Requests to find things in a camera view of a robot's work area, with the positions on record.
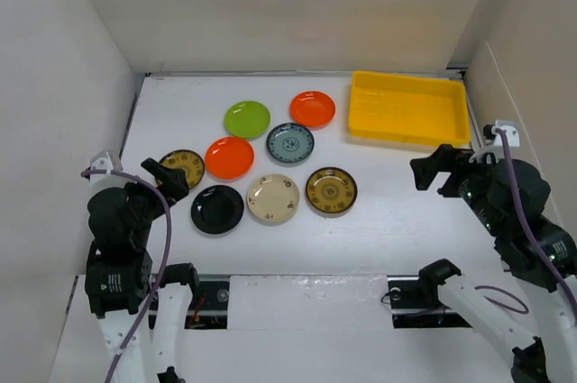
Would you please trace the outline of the brown yellow plate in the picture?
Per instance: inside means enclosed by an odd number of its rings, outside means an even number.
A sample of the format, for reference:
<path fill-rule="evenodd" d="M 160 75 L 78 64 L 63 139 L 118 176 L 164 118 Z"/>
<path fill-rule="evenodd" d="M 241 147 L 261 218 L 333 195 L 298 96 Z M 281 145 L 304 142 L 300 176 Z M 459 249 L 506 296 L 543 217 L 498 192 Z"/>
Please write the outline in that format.
<path fill-rule="evenodd" d="M 192 150 L 174 150 L 160 160 L 163 167 L 182 169 L 185 172 L 188 189 L 195 188 L 205 174 L 205 163 L 200 155 Z"/>
<path fill-rule="evenodd" d="M 358 187 L 353 176 L 337 167 L 315 170 L 306 182 L 309 204 L 322 214 L 340 215 L 349 211 L 358 197 Z"/>

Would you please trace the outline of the black plate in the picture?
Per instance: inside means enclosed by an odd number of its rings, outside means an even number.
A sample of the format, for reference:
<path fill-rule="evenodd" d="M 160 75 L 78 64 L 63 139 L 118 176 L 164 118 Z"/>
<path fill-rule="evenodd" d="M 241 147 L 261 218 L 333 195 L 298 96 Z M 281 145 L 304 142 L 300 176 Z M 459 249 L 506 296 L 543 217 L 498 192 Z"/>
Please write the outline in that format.
<path fill-rule="evenodd" d="M 214 185 L 203 189 L 193 200 L 190 218 L 196 228 L 207 234 L 228 233 L 242 220 L 244 202 L 232 187 Z"/>

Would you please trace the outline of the orange plate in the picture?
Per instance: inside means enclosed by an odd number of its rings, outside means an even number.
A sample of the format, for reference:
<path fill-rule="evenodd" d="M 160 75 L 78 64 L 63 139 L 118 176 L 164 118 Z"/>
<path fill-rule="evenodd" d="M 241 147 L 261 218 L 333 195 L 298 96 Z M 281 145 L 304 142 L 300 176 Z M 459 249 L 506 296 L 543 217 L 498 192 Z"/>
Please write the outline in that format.
<path fill-rule="evenodd" d="M 334 119 L 336 106 L 331 96 L 321 91 L 306 91 L 296 95 L 290 103 L 292 119 L 309 128 L 322 128 Z"/>
<path fill-rule="evenodd" d="M 252 145 L 243 138 L 229 136 L 214 141 L 206 151 L 207 171 L 222 180 L 244 176 L 255 161 Z"/>

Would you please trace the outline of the green plate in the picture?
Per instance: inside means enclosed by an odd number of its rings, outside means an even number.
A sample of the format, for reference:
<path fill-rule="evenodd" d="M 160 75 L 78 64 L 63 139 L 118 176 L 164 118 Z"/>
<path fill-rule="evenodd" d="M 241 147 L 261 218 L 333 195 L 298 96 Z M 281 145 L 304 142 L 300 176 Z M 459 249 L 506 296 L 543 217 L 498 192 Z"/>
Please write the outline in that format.
<path fill-rule="evenodd" d="M 255 139 L 270 125 L 270 111 L 262 103 L 252 100 L 232 105 L 224 115 L 224 127 L 233 136 Z"/>

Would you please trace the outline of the cream floral plate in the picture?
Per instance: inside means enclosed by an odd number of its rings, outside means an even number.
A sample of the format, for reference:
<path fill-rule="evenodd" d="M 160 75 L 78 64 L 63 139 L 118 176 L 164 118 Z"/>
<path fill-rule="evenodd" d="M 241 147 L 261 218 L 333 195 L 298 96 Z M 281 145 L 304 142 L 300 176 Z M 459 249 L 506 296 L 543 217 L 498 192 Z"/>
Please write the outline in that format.
<path fill-rule="evenodd" d="M 246 195 L 251 213 L 265 223 L 285 223 L 299 206 L 297 183 L 281 174 L 263 175 L 253 180 Z"/>

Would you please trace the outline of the blue patterned plate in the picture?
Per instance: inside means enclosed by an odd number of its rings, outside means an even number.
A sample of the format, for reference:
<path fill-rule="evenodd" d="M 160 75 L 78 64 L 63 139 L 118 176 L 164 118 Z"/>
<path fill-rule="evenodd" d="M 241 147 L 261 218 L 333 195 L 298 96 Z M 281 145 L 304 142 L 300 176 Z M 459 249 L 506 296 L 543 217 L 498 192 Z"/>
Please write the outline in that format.
<path fill-rule="evenodd" d="M 314 148 L 314 135 L 299 123 L 281 123 L 269 132 L 266 139 L 266 149 L 271 157 L 287 164 L 306 160 Z"/>

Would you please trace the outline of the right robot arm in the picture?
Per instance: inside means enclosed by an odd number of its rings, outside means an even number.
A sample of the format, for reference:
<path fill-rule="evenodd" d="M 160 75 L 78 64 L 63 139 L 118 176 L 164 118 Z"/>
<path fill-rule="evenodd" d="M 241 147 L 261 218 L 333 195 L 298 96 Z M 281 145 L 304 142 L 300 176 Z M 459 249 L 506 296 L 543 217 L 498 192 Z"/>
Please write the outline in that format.
<path fill-rule="evenodd" d="M 484 297 L 451 261 L 418 272 L 427 305 L 454 310 L 510 366 L 516 382 L 576 380 L 576 243 L 543 215 L 550 194 L 539 171 L 507 155 L 498 160 L 449 144 L 409 163 L 419 191 L 449 177 L 438 194 L 460 197 L 494 239 L 494 249 L 527 296 L 538 327 L 531 333 Z"/>

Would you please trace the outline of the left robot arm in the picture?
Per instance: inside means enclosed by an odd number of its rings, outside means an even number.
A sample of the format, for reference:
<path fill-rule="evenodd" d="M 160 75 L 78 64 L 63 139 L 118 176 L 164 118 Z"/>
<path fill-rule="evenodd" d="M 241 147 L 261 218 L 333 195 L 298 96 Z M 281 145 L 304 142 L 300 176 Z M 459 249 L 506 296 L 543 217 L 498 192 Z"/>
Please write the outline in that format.
<path fill-rule="evenodd" d="M 82 172 L 91 186 L 85 292 L 110 356 L 107 382 L 181 382 L 177 352 L 188 308 L 200 299 L 192 263 L 168 263 L 170 209 L 188 195 L 186 174 L 148 158 L 153 184 L 98 153 Z"/>

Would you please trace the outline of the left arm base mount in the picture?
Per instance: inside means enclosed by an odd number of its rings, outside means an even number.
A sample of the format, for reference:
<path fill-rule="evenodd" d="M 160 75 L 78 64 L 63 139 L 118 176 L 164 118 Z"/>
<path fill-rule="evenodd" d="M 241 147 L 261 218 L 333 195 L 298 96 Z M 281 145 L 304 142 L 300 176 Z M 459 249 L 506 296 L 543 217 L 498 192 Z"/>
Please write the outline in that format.
<path fill-rule="evenodd" d="M 193 293 L 183 320 L 184 329 L 226 329 L 229 299 L 229 277 L 201 277 L 199 288 Z"/>

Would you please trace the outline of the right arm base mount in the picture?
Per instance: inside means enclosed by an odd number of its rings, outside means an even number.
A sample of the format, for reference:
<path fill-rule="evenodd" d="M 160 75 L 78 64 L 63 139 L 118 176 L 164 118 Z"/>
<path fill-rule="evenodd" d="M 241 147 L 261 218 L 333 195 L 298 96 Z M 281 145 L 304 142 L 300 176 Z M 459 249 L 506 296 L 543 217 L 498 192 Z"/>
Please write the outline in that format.
<path fill-rule="evenodd" d="M 470 328 L 455 311 L 426 298 L 418 276 L 388 276 L 381 303 L 391 313 L 395 329 Z"/>

